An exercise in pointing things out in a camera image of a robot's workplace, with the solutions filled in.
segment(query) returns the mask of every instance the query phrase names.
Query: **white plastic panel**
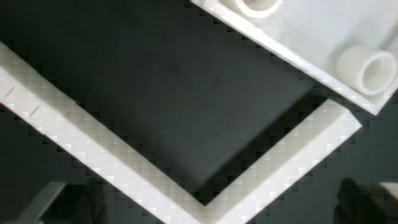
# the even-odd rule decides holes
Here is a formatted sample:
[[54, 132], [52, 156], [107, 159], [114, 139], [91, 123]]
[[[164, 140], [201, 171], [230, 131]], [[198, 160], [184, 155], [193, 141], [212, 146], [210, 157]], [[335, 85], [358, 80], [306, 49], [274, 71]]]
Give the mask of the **white plastic panel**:
[[0, 61], [4, 86], [18, 91], [6, 106], [164, 223], [246, 223], [361, 128], [345, 107], [328, 100], [203, 206], [2, 44], [0, 54], [18, 62]]
[[368, 96], [338, 79], [336, 63], [345, 49], [358, 44], [390, 50], [398, 37], [398, 1], [285, 0], [265, 18], [251, 18], [232, 7], [235, 0], [193, 2], [347, 99], [377, 114], [398, 88], [398, 78], [388, 90], [377, 96]]

